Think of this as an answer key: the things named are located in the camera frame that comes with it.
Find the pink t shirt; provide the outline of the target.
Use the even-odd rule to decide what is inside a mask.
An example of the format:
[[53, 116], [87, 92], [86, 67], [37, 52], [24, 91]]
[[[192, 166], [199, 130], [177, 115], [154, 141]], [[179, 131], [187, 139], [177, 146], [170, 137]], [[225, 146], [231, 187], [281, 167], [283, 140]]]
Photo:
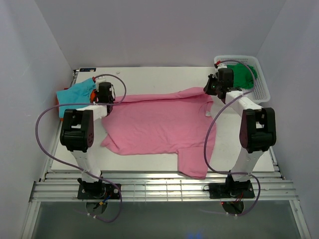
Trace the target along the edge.
[[216, 128], [208, 114], [211, 96], [199, 87], [170, 94], [128, 95], [102, 126], [107, 136], [101, 146], [118, 155], [177, 154], [177, 169], [195, 179], [204, 179], [215, 141]]

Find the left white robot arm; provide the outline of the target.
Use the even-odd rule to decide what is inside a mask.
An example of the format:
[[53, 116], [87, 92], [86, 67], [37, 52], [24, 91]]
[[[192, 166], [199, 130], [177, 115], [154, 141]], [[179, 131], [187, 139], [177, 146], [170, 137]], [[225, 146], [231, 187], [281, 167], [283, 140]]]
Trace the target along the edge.
[[111, 113], [113, 109], [111, 104], [115, 101], [115, 95], [110, 82], [98, 81], [96, 86], [97, 102], [108, 105], [91, 105], [78, 110], [65, 110], [60, 142], [71, 152], [78, 167], [84, 170], [78, 179], [81, 186], [80, 193], [88, 195], [89, 198], [100, 199], [106, 194], [106, 187], [100, 179], [102, 172], [89, 148], [94, 142], [94, 121]]

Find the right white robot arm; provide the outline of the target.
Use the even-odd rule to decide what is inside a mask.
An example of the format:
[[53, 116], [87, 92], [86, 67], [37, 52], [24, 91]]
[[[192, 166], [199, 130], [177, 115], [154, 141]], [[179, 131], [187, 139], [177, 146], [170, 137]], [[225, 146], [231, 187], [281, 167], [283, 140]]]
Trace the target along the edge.
[[259, 158], [276, 143], [275, 111], [254, 103], [240, 88], [234, 87], [234, 73], [227, 67], [218, 68], [208, 76], [204, 87], [207, 95], [217, 96], [225, 107], [231, 107], [240, 117], [241, 150], [235, 165], [223, 183], [210, 183], [211, 199], [255, 197], [251, 183], [253, 169]]

